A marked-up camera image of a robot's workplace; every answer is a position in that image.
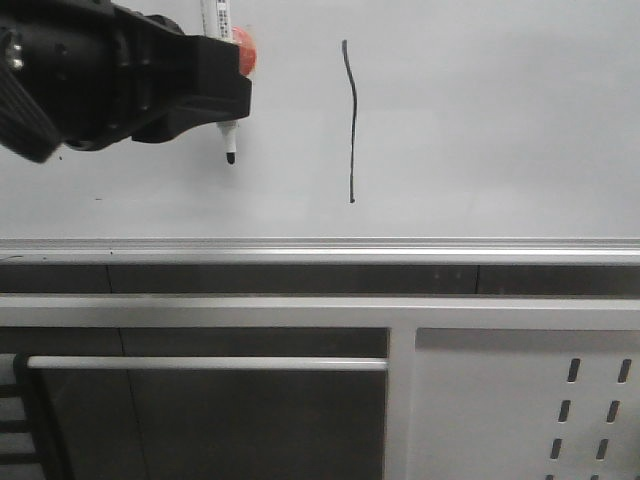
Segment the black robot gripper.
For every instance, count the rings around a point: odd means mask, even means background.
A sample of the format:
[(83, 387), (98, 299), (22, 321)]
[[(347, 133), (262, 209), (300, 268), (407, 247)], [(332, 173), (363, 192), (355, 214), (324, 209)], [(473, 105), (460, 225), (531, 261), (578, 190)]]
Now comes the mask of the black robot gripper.
[(44, 163), (248, 117), (239, 47), (182, 33), (112, 1), (2, 2), (2, 146)]

